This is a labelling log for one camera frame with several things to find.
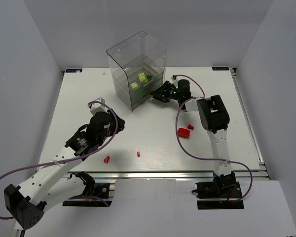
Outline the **red white green lego stack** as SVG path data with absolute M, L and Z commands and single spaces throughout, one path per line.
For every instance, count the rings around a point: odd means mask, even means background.
M 181 138 L 189 138 L 190 136 L 190 131 L 188 129 L 185 129 L 185 128 L 179 128 L 178 129 L 178 132 L 177 132 L 178 136 L 181 137 Z

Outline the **grey drawer trays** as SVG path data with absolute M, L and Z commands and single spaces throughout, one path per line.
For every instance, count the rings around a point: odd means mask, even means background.
M 153 76 L 152 80 L 142 83 L 138 74 L 145 73 Z M 112 81 L 117 97 L 125 104 L 125 106 L 133 111 L 147 99 L 151 97 L 150 93 L 163 84 L 164 69 L 160 67 L 141 66 L 138 68 L 128 68 L 123 71 L 121 68 L 112 72 Z M 131 83 L 136 82 L 137 88 L 132 88 Z M 137 94 L 145 91 L 146 95 L 141 97 Z

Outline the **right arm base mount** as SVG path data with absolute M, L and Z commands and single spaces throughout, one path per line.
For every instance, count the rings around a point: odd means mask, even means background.
M 198 210 L 237 210 L 244 209 L 239 182 L 227 188 L 220 188 L 216 181 L 195 183 L 191 191 L 197 198 Z

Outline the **clear acrylic cover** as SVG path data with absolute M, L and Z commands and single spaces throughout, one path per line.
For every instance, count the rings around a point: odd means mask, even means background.
M 140 31 L 106 50 L 111 74 L 121 68 L 160 67 L 166 71 L 166 46 L 148 33 Z

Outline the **yellow lego brick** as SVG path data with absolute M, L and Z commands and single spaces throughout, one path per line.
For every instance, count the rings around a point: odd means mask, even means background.
M 142 83 L 148 82 L 148 78 L 145 73 L 139 73 L 138 77 L 139 77 L 140 82 L 142 82 Z
M 132 88 L 137 88 L 138 87 L 138 84 L 136 82 L 133 82 L 130 85 L 131 85 Z

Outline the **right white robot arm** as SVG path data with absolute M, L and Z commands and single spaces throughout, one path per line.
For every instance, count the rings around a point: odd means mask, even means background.
M 226 189 L 236 183 L 235 174 L 231 167 L 229 152 L 227 147 L 227 128 L 230 122 L 229 114 L 219 95 L 210 98 L 192 97 L 190 83 L 186 79 L 181 79 L 177 85 L 169 81 L 150 93 L 152 97 L 162 103 L 170 100 L 178 102 L 180 111 L 198 111 L 201 124 L 209 136 L 214 162 L 214 187 L 216 189 Z

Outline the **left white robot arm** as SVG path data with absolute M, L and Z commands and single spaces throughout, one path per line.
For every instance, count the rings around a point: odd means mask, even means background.
M 58 188 L 55 185 L 101 147 L 108 137 L 124 128 L 125 121 L 119 116 L 110 111 L 96 112 L 90 122 L 81 126 L 65 143 L 52 165 L 43 167 L 18 186 L 7 186 L 4 189 L 6 208 L 22 229 L 32 228 L 46 211 L 67 199 L 92 196 L 95 180 L 84 171 L 70 175 Z

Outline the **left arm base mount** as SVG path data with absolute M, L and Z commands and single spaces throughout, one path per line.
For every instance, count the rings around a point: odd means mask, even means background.
M 110 207 L 114 197 L 115 184 L 100 182 L 85 172 L 71 173 L 71 178 L 80 178 L 87 188 L 77 197 L 72 197 L 62 203 L 63 207 Z

